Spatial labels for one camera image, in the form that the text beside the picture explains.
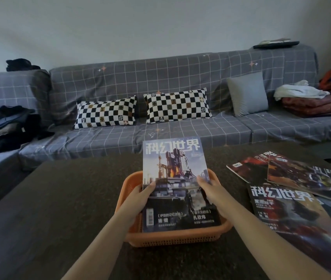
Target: checkered pillow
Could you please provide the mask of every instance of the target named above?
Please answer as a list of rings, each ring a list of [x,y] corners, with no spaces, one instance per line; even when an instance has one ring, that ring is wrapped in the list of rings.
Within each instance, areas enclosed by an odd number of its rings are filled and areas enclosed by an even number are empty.
[[[82,101],[77,104],[75,129],[133,125],[136,103],[135,96],[107,102]]]
[[[166,94],[144,94],[148,105],[146,123],[212,117],[206,91],[204,88]]]

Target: hand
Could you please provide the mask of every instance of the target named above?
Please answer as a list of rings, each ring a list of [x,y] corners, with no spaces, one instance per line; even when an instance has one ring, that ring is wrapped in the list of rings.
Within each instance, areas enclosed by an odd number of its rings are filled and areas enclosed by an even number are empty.
[[[149,184],[143,191],[141,191],[141,185],[138,185],[128,195],[117,213],[121,214],[130,224],[133,224],[136,216],[144,208],[150,193],[152,193],[154,189],[155,182]]]
[[[227,214],[224,212],[225,204],[232,199],[232,196],[226,191],[226,189],[218,182],[211,180],[211,184],[206,182],[204,178],[198,176],[196,178],[199,186],[204,189],[207,198],[212,202],[218,209],[221,216],[228,219]]]

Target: white towel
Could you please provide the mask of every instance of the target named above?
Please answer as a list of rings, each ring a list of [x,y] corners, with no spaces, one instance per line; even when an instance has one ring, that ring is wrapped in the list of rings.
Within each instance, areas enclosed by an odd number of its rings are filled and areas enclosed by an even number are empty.
[[[301,98],[317,98],[322,99],[330,93],[324,90],[319,90],[308,85],[308,81],[301,80],[294,85],[284,84],[276,88],[275,97],[276,101],[281,100],[283,97],[301,97]]]

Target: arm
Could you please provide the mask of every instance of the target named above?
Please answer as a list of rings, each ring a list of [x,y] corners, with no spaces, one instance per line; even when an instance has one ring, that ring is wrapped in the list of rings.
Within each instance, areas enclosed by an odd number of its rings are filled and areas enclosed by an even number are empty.
[[[108,279],[125,236],[137,214],[145,206],[150,193],[154,191],[155,183],[142,192],[140,188],[134,188],[118,212],[112,216],[62,280]]]
[[[220,214],[232,222],[243,242],[271,280],[331,280],[331,274],[268,228],[220,184],[198,177]]]

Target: coffee table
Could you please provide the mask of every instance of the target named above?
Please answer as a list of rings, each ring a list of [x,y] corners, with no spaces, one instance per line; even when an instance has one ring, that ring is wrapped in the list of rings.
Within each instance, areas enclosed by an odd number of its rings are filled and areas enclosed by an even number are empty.
[[[243,180],[226,168],[271,150],[331,165],[288,142],[205,149],[207,167],[252,211]],[[46,162],[0,201],[0,279],[59,280],[113,215],[142,154]],[[267,279],[234,230],[209,243],[133,248],[124,243],[110,279]]]

